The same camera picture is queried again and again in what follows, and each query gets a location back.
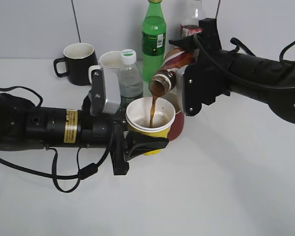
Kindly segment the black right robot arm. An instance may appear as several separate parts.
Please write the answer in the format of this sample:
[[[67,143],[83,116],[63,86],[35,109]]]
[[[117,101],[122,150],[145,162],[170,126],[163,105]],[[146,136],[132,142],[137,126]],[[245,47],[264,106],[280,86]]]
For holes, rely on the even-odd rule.
[[[193,117],[203,105],[234,92],[267,104],[281,119],[295,124],[295,61],[258,57],[237,38],[231,39],[234,49],[224,50],[217,20],[206,18],[200,25],[201,33],[169,41],[187,52],[199,50],[196,61],[177,72],[184,114]]]

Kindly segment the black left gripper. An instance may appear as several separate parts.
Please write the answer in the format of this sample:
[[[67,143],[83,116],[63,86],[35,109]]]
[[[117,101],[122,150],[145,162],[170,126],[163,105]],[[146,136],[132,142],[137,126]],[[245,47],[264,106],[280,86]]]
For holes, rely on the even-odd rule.
[[[123,132],[125,130],[124,112],[120,108],[113,115],[90,114],[91,101],[88,96],[82,104],[82,143],[90,148],[108,148],[113,173],[124,176],[129,170],[127,161],[150,151],[164,149],[169,140],[163,137],[151,137],[144,134],[126,135],[126,160],[124,157]]]

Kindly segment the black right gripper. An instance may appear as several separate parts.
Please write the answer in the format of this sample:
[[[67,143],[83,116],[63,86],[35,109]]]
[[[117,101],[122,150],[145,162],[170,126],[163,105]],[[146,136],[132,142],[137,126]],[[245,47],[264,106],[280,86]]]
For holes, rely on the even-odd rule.
[[[195,116],[202,105],[211,105],[220,95],[230,96],[225,85],[225,76],[212,60],[221,52],[221,43],[217,30],[217,20],[205,18],[200,34],[169,40],[174,45],[188,52],[199,51],[197,61],[186,67],[183,75],[182,105],[186,116]]]

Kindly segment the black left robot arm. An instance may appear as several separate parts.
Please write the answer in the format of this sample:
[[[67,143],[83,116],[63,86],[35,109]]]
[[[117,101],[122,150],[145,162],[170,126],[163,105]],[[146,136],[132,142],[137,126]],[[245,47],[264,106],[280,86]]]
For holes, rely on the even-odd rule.
[[[82,109],[37,107],[31,101],[0,93],[0,150],[24,151],[50,148],[107,148],[113,173],[127,174],[129,160],[168,144],[127,129],[122,113],[90,112],[90,100]]]

